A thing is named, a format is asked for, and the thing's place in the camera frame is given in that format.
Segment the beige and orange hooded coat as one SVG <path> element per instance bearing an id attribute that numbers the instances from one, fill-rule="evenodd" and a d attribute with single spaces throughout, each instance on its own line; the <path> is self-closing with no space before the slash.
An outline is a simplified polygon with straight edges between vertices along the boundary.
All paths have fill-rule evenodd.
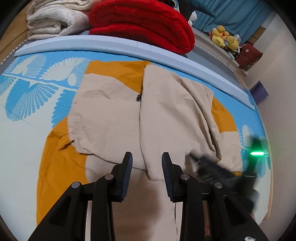
<path id="1" fill-rule="evenodd" d="M 37 184 L 37 222 L 68 186 L 96 181 L 133 155 L 127 197 L 113 205 L 117 240 L 177 240 L 181 204 L 170 202 L 162 154 L 193 173 L 190 154 L 242 170 L 233 116 L 199 82 L 147 61 L 91 61 L 69 114 L 49 133 Z"/>

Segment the light blue foam strip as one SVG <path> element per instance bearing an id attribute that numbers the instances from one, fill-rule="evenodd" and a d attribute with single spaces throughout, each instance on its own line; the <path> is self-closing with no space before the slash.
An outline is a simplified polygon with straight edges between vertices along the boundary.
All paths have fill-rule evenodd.
<path id="1" fill-rule="evenodd" d="M 151 61 L 198 78 L 255 110 L 254 102 L 251 101 L 248 92 L 216 72 L 182 55 L 138 41 L 99 35 L 54 37 L 25 44 L 15 52 L 14 56 L 54 51 L 102 52 Z"/>

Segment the blue patterned bed sheet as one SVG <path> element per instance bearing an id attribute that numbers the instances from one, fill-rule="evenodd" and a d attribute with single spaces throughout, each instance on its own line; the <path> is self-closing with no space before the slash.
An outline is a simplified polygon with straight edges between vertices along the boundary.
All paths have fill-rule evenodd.
<path id="1" fill-rule="evenodd" d="M 1 65 L 1 216 L 18 240 L 36 227 L 41 156 L 51 129 L 69 113 L 92 60 L 128 56 L 61 51 L 9 57 Z"/>

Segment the grey mattress cover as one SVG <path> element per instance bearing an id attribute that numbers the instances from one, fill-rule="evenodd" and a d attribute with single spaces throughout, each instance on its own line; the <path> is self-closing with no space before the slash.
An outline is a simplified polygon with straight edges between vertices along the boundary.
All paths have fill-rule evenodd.
<path id="1" fill-rule="evenodd" d="M 235 72 L 220 59 L 218 59 L 202 47 L 195 45 L 193 50 L 187 54 L 184 54 L 183 57 L 186 57 L 207 67 L 208 69 L 216 72 L 217 74 L 230 81 L 232 84 L 244 90 L 244 87 Z"/>

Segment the dark red cushion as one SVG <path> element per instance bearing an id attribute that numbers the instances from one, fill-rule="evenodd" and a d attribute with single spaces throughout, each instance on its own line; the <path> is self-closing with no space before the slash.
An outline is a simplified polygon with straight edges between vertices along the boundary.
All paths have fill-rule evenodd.
<path id="1" fill-rule="evenodd" d="M 240 46 L 240 54 L 235 58 L 239 68 L 248 71 L 262 57 L 263 53 L 257 50 L 252 44 L 245 43 Z"/>

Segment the yellow plush toys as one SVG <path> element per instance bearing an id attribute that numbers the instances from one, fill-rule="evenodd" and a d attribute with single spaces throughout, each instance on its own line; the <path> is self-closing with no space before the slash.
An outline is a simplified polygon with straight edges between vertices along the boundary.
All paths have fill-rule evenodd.
<path id="1" fill-rule="evenodd" d="M 238 40 L 234 36 L 230 35 L 223 25 L 218 25 L 213 28 L 211 30 L 210 37 L 212 42 L 218 47 L 227 47 L 232 51 L 237 51 L 239 49 Z"/>

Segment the red folded blanket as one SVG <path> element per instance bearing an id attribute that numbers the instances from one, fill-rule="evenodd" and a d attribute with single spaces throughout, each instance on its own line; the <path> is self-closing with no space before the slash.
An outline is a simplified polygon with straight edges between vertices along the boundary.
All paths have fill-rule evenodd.
<path id="1" fill-rule="evenodd" d="M 186 19 L 160 1 L 101 1 L 90 11 L 89 23 L 91 35 L 135 40 L 177 54 L 195 45 Z"/>

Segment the blue curtain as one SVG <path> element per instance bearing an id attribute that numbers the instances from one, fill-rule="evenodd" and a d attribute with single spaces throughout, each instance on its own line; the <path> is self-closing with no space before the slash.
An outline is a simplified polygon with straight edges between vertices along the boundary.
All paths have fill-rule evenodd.
<path id="1" fill-rule="evenodd" d="M 265 1 L 212 0 L 201 3 L 212 10 L 216 17 L 212 18 L 197 11 L 193 26 L 209 33 L 213 28 L 222 25 L 229 33 L 238 34 L 242 44 L 255 33 L 272 11 Z"/>

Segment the teal shark plush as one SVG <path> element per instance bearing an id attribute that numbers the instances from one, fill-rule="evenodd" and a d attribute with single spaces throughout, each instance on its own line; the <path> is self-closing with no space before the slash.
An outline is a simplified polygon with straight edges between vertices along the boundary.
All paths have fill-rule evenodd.
<path id="1" fill-rule="evenodd" d="M 200 3 L 199 1 L 195 0 L 179 0 L 178 1 L 179 11 L 181 15 L 184 16 L 184 18 L 188 21 L 190 19 L 191 14 L 194 11 L 200 11 L 202 13 L 205 13 L 208 16 L 211 16 L 213 18 L 216 17 L 214 12 L 210 10 L 207 6 Z"/>

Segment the cream folded blanket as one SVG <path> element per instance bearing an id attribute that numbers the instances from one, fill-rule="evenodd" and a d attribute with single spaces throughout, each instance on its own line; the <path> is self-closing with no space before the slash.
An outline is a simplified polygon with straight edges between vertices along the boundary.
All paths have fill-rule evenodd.
<path id="1" fill-rule="evenodd" d="M 73 35 L 90 28 L 88 13 L 99 1 L 35 0 L 27 13 L 28 40 Z"/>

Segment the wooden headboard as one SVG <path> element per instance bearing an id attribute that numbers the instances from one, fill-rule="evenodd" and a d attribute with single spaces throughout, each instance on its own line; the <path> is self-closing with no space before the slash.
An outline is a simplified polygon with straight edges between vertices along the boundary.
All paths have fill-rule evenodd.
<path id="1" fill-rule="evenodd" d="M 26 13 L 31 1 L 1 1 L 1 62 L 27 39 Z"/>

